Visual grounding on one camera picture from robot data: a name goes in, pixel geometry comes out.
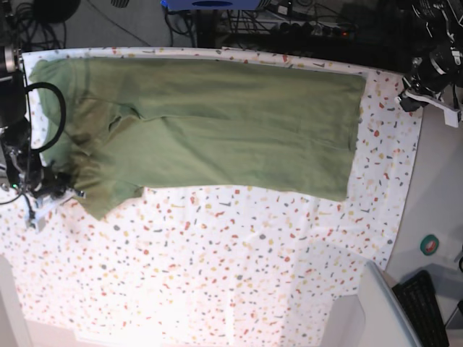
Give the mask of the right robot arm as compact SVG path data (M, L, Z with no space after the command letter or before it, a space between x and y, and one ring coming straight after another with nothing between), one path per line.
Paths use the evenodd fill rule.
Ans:
M39 148L32 147L31 112L28 94L44 89L59 104L59 125L55 135ZM10 1L1 2L1 187L35 199L58 199L71 192L69 177L45 166L41 153L51 149L64 132L67 110L64 96L51 83L27 84L20 49L17 21Z

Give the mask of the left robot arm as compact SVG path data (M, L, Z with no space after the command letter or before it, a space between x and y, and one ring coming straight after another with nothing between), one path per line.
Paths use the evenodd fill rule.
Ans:
M407 6L418 32L411 70L402 78L399 105L406 112L416 111L429 102L413 95L440 100L450 86L454 106L460 107L456 89L462 88L462 2L408 1Z

